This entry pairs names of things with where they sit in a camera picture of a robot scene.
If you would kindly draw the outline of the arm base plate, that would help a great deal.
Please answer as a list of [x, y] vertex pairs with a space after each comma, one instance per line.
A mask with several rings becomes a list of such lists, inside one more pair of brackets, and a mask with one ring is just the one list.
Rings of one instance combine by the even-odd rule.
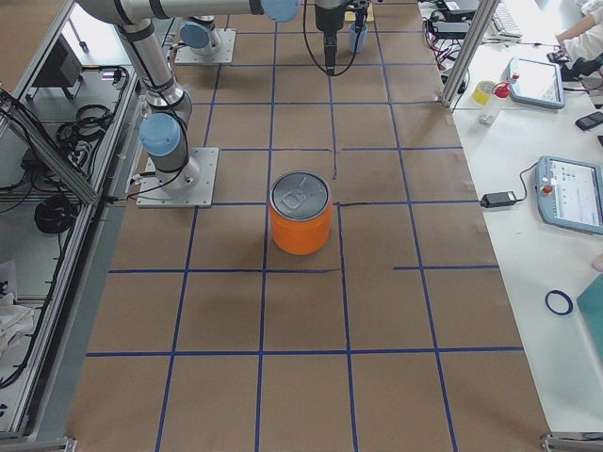
[[219, 160], [218, 148], [190, 148], [189, 160], [183, 171], [174, 175], [157, 172], [151, 158], [147, 158], [146, 171], [155, 175], [141, 182], [141, 195], [137, 195], [139, 208], [210, 208]]
[[234, 56], [236, 30], [202, 27], [182, 27], [182, 46], [176, 52], [176, 65], [218, 65], [231, 63]]

